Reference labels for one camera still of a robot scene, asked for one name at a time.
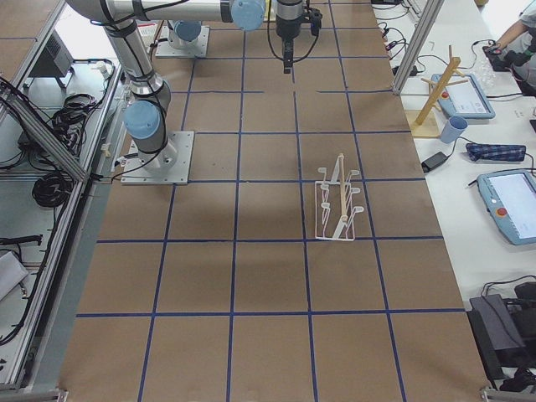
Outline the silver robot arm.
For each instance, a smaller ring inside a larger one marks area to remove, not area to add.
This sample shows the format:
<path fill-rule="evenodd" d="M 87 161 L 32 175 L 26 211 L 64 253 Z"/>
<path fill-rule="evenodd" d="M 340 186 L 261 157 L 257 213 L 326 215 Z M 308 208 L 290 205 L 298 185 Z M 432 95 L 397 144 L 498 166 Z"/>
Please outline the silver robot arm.
<path fill-rule="evenodd" d="M 153 98 L 165 84 L 155 72 L 147 48 L 137 30 L 137 21 L 220 21 L 234 23 L 244 31 L 259 28 L 265 12 L 273 10 L 276 33 L 282 41 L 282 62 L 286 74 L 297 62 L 294 39 L 303 24 L 309 23 L 314 36 L 322 26 L 322 14 L 308 1 L 69 1 L 79 15 L 102 26 L 111 42 L 137 99 Z"/>

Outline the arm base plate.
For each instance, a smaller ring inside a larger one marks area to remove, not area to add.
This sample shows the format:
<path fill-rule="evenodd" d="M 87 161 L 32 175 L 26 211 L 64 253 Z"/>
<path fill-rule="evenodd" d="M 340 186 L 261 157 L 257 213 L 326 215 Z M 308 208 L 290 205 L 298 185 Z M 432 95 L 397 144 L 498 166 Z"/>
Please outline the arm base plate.
<path fill-rule="evenodd" d="M 168 26 L 164 26 L 155 55 L 159 59 L 203 59 L 207 54 L 208 42 L 208 26 L 202 26 L 199 36 L 192 41 L 179 38 Z"/>
<path fill-rule="evenodd" d="M 152 158 L 140 153 L 136 143 L 131 140 L 130 152 L 137 156 L 126 161 L 126 173 L 121 175 L 121 183 L 126 185 L 168 185 L 187 184 L 191 165 L 194 132 L 170 131 L 166 147 L 150 163 Z"/>

